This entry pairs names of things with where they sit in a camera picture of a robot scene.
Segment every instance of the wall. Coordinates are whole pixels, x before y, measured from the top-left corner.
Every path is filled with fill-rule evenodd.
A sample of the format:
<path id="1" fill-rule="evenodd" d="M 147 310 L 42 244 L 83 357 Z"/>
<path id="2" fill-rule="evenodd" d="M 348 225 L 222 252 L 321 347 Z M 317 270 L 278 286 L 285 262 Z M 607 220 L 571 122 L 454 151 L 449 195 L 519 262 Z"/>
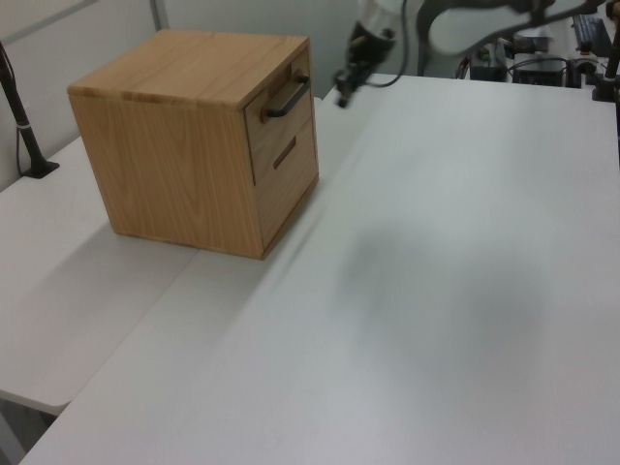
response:
<path id="1" fill-rule="evenodd" d="M 38 24 L 67 16 L 64 14 L 76 11 L 78 5 L 89 5 L 93 1 L 96 0 L 0 0 L 0 11 L 8 12 L 0 15 L 0 40 L 5 44 L 14 42 L 16 36 L 25 37 L 28 31 L 39 29 Z"/>
<path id="2" fill-rule="evenodd" d="M 344 65 L 347 40 L 357 19 L 357 0 L 159 0 L 170 27 L 209 31 L 310 36 L 314 90 L 323 98 L 333 86 L 333 74 Z M 402 59 L 399 44 L 380 70 L 397 73 Z M 418 62 L 417 48 L 408 74 Z"/>
<path id="3" fill-rule="evenodd" d="M 67 86 L 154 32 L 146 0 L 99 0 L 6 46 L 21 100 L 46 157 L 78 137 Z M 0 92 L 0 191 L 17 180 L 15 152 L 15 120 Z M 22 155 L 25 169 L 23 145 Z"/>

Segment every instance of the white tabletop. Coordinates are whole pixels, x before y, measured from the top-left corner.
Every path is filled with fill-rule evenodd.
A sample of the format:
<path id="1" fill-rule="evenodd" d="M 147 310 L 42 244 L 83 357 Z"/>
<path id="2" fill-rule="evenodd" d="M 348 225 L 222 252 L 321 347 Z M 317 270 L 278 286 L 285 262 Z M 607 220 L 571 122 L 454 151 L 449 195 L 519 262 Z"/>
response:
<path id="1" fill-rule="evenodd" d="M 0 398 L 58 415 L 196 255 L 109 226 L 81 139 L 0 194 Z"/>
<path id="2" fill-rule="evenodd" d="M 615 463 L 614 106 L 414 77 L 333 99 L 340 168 L 271 262 L 199 253 L 24 464 Z"/>

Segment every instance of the drawer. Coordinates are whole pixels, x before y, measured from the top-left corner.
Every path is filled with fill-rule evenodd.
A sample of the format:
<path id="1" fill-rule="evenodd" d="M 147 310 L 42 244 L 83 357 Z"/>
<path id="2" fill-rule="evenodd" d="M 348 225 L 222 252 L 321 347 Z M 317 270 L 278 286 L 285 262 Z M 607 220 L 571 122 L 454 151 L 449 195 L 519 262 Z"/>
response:
<path id="1" fill-rule="evenodd" d="M 312 116 L 308 50 L 294 58 L 288 67 L 267 84 L 245 109 L 245 120 L 252 159 L 254 184 L 258 185 L 270 171 L 273 157 L 287 147 L 301 127 Z M 294 105 L 280 117 L 268 116 L 268 109 L 284 109 Z"/>
<path id="2" fill-rule="evenodd" d="M 319 174 L 313 122 L 313 118 L 307 119 L 300 131 L 288 140 L 255 187 L 265 248 Z"/>

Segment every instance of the wooden box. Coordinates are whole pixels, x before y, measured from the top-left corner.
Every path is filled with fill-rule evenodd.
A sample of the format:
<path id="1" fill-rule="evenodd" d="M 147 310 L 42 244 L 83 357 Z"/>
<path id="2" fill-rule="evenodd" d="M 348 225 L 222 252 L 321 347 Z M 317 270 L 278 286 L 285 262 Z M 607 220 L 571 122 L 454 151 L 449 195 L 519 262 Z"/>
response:
<path id="1" fill-rule="evenodd" d="M 119 234 L 263 259 L 317 183 L 307 38 L 164 30 L 68 92 Z"/>

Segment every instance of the drawer handle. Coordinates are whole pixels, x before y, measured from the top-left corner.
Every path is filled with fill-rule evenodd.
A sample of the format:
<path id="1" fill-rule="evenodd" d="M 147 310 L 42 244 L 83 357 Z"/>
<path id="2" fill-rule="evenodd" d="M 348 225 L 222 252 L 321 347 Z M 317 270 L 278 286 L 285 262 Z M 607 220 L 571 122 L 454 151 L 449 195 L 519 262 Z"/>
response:
<path id="1" fill-rule="evenodd" d="M 282 153 L 280 154 L 280 156 L 275 159 L 275 162 L 273 162 L 273 168 L 275 170 L 277 170 L 280 164 L 284 162 L 284 159 L 289 156 L 289 154 L 295 148 L 296 145 L 297 145 L 297 138 L 293 138 L 293 140 L 291 140 L 289 145 L 287 145 L 286 148 L 282 150 Z"/>
<path id="2" fill-rule="evenodd" d="M 308 92 L 310 89 L 310 77 L 298 76 L 296 80 L 298 83 L 302 84 L 301 87 L 297 89 L 291 99 L 282 108 L 267 108 L 264 113 L 267 117 L 281 118 L 286 116 L 295 107 L 295 105 L 297 105 L 297 102 L 301 100 L 301 97 Z"/>

